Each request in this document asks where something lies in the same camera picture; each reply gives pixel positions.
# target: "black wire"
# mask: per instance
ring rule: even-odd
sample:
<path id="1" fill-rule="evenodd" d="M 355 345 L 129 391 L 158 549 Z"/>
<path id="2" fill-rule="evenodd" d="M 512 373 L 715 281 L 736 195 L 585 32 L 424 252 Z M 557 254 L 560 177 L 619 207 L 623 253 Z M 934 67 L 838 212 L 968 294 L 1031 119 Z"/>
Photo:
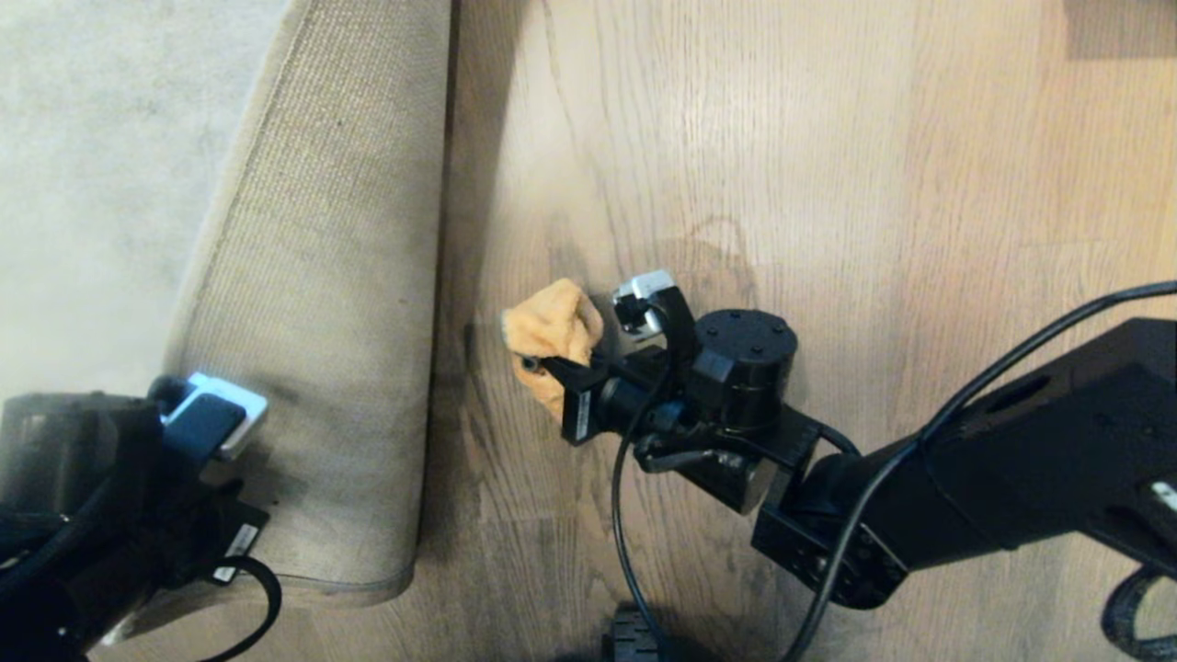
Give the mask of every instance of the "black wire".
<path id="1" fill-rule="evenodd" d="M 213 655 L 212 657 L 201 660 L 200 662 L 226 662 L 227 660 L 232 660 L 246 650 L 250 650 L 253 648 L 253 644 L 258 643 L 261 641 L 261 637 L 266 636 L 266 633 L 270 631 L 271 625 L 273 625 L 274 621 L 278 620 L 278 614 L 282 609 L 282 585 L 278 583 L 278 577 L 274 576 L 273 570 L 271 570 L 265 563 L 250 556 L 227 556 L 225 558 L 217 560 L 215 563 L 210 565 L 207 572 L 202 574 L 211 575 L 217 568 L 237 568 L 238 570 L 245 570 L 258 580 L 262 590 L 266 591 L 266 618 L 261 622 L 261 625 L 253 631 L 253 634 L 238 642 L 237 646 L 230 648 L 220 655 Z"/>
<path id="2" fill-rule="evenodd" d="M 863 511 L 866 509 L 866 504 L 870 502 L 871 496 L 875 495 L 878 486 L 886 479 L 887 476 L 891 475 L 892 471 L 895 471 L 899 464 L 907 459 L 907 457 L 910 457 L 916 449 L 929 448 L 932 443 L 930 439 L 935 438 L 939 429 L 943 428 L 950 418 L 956 416 L 969 400 L 977 397 L 977 395 L 980 393 L 985 386 L 990 385 L 1010 368 L 1057 337 L 1063 331 L 1066 331 L 1079 322 L 1083 322 L 1084 319 L 1118 304 L 1175 293 L 1177 293 L 1177 280 L 1168 280 L 1164 283 L 1153 283 L 1151 285 L 1142 285 L 1139 287 L 1122 290 L 1089 302 L 1063 317 L 1059 317 L 1033 336 L 1026 338 L 1022 342 L 1022 344 L 1006 352 L 1005 356 L 997 359 L 980 375 L 975 377 L 965 384 L 964 388 L 957 391 L 957 393 L 952 396 L 938 412 L 936 412 L 936 416 L 933 416 L 932 419 L 920 429 L 919 433 L 916 435 L 912 441 L 904 444 L 885 464 L 879 468 L 879 470 L 873 477 L 871 477 L 871 481 L 863 489 L 863 492 L 858 496 L 858 501 L 855 502 L 855 507 L 851 509 L 850 515 L 846 517 L 846 522 L 842 527 L 842 531 L 838 534 L 838 541 L 833 547 L 833 551 L 831 551 L 830 558 L 826 560 L 825 576 L 822 578 L 822 584 L 817 593 L 813 594 L 813 601 L 810 602 L 809 611 L 805 614 L 805 621 L 802 622 L 802 627 L 793 637 L 793 643 L 789 647 L 789 651 L 785 653 L 784 657 L 782 657 L 782 662 L 797 662 L 800 660 L 800 656 L 805 654 L 810 643 L 812 643 L 813 635 L 817 634 L 817 628 L 822 622 L 822 616 L 825 615 L 825 609 L 830 604 L 830 597 L 833 594 L 833 587 L 838 580 L 838 572 L 842 569 L 842 560 L 846 556 L 846 549 L 850 547 L 850 538 L 853 536 L 855 530 L 858 529 L 858 524 L 863 517 Z"/>
<path id="3" fill-rule="evenodd" d="M 1136 635 L 1136 613 L 1152 584 L 1163 577 L 1156 568 L 1142 565 L 1116 587 L 1104 604 L 1099 625 L 1104 636 L 1116 648 L 1145 662 L 1177 660 L 1177 635 L 1139 638 Z"/>
<path id="4" fill-rule="evenodd" d="M 833 444 L 833 448 L 840 450 L 846 455 L 852 455 L 855 457 L 863 456 L 863 454 L 859 452 L 858 446 L 855 445 L 855 442 L 850 441 L 850 437 L 843 435 L 842 432 L 834 430 L 833 428 L 826 425 L 825 423 L 822 423 L 822 431 L 819 432 L 819 436 L 823 439 Z"/>
<path id="5" fill-rule="evenodd" d="M 654 403 L 656 398 L 666 388 L 666 383 L 670 382 L 671 370 L 672 366 L 667 363 L 661 377 L 658 378 L 658 384 L 641 402 L 641 406 L 638 408 L 637 413 L 630 419 L 630 425 L 626 428 L 625 433 L 621 435 L 621 443 L 617 448 L 617 459 L 613 461 L 613 483 L 611 490 L 611 498 L 613 501 L 613 542 L 617 543 L 617 557 L 621 562 L 621 574 L 625 576 L 626 585 L 630 587 L 630 594 L 633 595 L 633 603 L 637 605 L 638 611 L 641 613 L 641 617 L 645 618 L 646 625 L 650 627 L 650 635 L 658 642 L 659 649 L 665 649 L 666 647 L 666 634 L 658 625 L 658 621 L 654 620 L 646 598 L 641 594 L 641 588 L 638 587 L 638 580 L 633 575 L 633 565 L 630 563 L 630 552 L 625 544 L 625 529 L 621 524 L 621 470 L 625 468 L 626 452 L 633 443 L 633 432 L 637 431 L 638 424 L 645 417 L 646 412 L 650 411 L 650 406 Z"/>

